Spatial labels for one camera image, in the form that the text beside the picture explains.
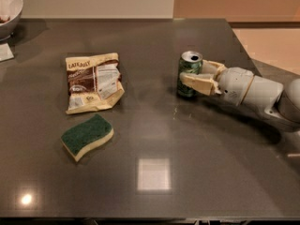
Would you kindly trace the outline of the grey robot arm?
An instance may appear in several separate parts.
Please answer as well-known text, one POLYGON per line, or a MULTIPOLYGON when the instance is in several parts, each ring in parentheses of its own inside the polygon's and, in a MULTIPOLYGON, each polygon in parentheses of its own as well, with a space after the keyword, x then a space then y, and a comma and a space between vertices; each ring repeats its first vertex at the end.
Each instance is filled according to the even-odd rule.
POLYGON ((180 72, 180 82, 192 90, 216 98, 244 115, 263 120, 278 129, 300 129, 299 80, 287 86, 240 67, 204 60, 199 74, 180 72))

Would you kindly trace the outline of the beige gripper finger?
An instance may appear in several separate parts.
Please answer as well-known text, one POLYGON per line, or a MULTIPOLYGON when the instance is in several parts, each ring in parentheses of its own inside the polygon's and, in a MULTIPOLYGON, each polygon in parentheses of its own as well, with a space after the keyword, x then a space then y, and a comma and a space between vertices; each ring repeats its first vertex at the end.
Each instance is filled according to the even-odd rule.
POLYGON ((204 60, 202 62, 202 74, 210 74, 214 79, 218 77, 218 75, 226 69, 224 64, 215 61, 204 60))
POLYGON ((179 75, 179 79, 183 85, 192 88, 203 95, 213 96, 215 94, 221 94, 218 82, 210 74, 193 74, 182 72, 179 75))

